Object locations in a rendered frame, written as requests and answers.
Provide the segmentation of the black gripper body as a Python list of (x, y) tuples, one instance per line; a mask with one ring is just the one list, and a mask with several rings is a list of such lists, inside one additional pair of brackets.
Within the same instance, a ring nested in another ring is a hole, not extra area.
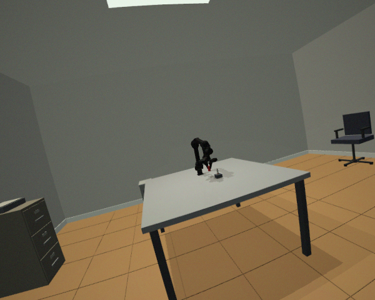
[(213, 158), (213, 159), (211, 159), (211, 158), (210, 158), (210, 154), (204, 154), (204, 157), (205, 157), (205, 156), (208, 157), (208, 159), (209, 159), (208, 161), (209, 161), (210, 163), (216, 162), (216, 161), (218, 160), (217, 158)]

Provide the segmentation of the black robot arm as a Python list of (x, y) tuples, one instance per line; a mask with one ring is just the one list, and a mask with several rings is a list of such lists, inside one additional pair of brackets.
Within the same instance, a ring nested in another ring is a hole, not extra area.
[(197, 171), (198, 176), (203, 175), (203, 172), (202, 172), (203, 163), (207, 163), (207, 161), (209, 160), (207, 156), (205, 157), (203, 156), (201, 159), (202, 163), (199, 163), (199, 160), (200, 160), (199, 151), (198, 151), (199, 144), (202, 147), (203, 154), (213, 153), (213, 150), (211, 149), (210, 144), (207, 141), (203, 141), (199, 139), (198, 137), (194, 138), (194, 140), (191, 141), (191, 146), (194, 149), (194, 153), (196, 157), (195, 170)]

